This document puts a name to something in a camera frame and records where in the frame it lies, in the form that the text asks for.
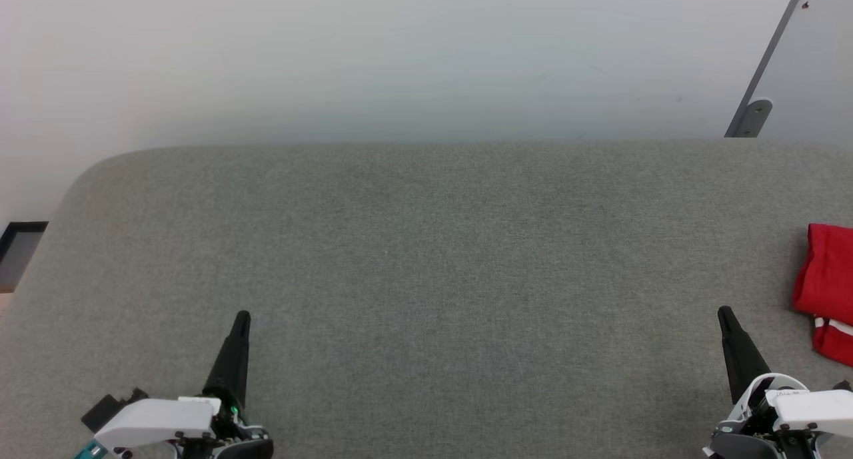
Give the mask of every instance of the red cloth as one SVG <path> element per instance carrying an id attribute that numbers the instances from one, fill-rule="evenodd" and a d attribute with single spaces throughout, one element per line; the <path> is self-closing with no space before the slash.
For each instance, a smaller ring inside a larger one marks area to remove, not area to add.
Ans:
<path id="1" fill-rule="evenodd" d="M 853 229 L 808 225 L 808 255 L 793 302 L 817 317 L 814 349 L 853 366 Z"/>

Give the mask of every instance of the white stripe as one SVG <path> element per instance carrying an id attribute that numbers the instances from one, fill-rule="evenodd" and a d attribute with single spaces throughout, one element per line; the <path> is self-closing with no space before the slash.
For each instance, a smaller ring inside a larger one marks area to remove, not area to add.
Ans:
<path id="1" fill-rule="evenodd" d="M 814 319 L 814 326 L 816 328 L 822 328 L 824 324 L 826 324 L 826 320 L 824 320 L 822 317 L 816 317 Z M 843 322 L 840 322 L 840 320 L 830 319 L 829 326 L 838 329 L 838 332 L 843 332 L 844 334 L 853 336 L 853 326 L 844 324 Z"/>

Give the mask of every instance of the robotic arm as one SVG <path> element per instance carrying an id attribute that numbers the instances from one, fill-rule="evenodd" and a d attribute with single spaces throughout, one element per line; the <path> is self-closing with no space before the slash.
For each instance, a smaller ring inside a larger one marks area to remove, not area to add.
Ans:
<path id="1" fill-rule="evenodd" d="M 95 437 L 75 459 L 132 459 L 134 448 L 157 443 L 176 459 L 271 458 L 268 432 L 249 425 L 243 411 L 250 323 L 247 311 L 237 314 L 201 395 L 152 399 L 134 389 L 129 399 L 104 396 L 81 419 Z"/>
<path id="2" fill-rule="evenodd" d="M 731 308 L 717 312 L 734 408 L 704 448 L 710 459 L 820 459 L 832 435 L 853 437 L 853 390 L 811 392 L 772 373 Z"/>

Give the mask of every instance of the gray metal strip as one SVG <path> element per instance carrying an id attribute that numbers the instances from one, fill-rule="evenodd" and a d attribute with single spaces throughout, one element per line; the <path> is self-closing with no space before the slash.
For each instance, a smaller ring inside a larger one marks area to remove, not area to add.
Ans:
<path id="1" fill-rule="evenodd" d="M 752 95 L 755 94 L 755 88 L 758 88 L 758 81 L 761 81 L 761 76 L 767 68 L 767 63 L 770 62 L 770 56 L 772 56 L 774 50 L 776 50 L 776 44 L 779 43 L 783 32 L 785 32 L 785 26 L 788 25 L 788 20 L 791 19 L 791 15 L 793 15 L 794 10 L 797 9 L 799 1 L 800 0 L 791 0 L 788 2 L 788 6 L 785 8 L 785 13 L 782 14 L 782 19 L 780 19 L 779 25 L 776 26 L 776 31 L 773 32 L 773 37 L 770 38 L 770 44 L 767 45 L 764 56 L 762 56 L 761 61 L 758 62 L 758 69 L 755 70 L 755 74 L 752 75 L 752 80 L 750 81 L 749 86 L 746 87 L 746 93 L 744 93 L 743 99 L 740 100 L 740 106 L 738 106 L 738 110 L 734 113 L 734 118 L 732 118 L 731 124 L 728 125 L 728 129 L 726 129 L 725 137 L 734 137 L 734 134 L 738 129 L 738 125 L 740 124 L 740 119 L 743 117 L 744 112 L 746 112 L 746 107 L 749 106 L 750 101 L 752 101 Z"/>

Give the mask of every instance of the black frame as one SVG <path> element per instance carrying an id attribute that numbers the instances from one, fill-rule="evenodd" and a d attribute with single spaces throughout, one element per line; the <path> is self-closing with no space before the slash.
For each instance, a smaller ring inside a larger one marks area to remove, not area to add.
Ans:
<path id="1" fill-rule="evenodd" d="M 3 258 L 5 258 L 6 253 L 9 252 L 9 247 L 12 247 L 12 241 L 15 240 L 15 236 L 18 235 L 18 233 L 43 233 L 47 227 L 47 221 L 9 223 L 9 226 L 6 227 L 6 231 L 3 231 L 3 236 L 0 236 L 0 262 L 3 262 Z"/>

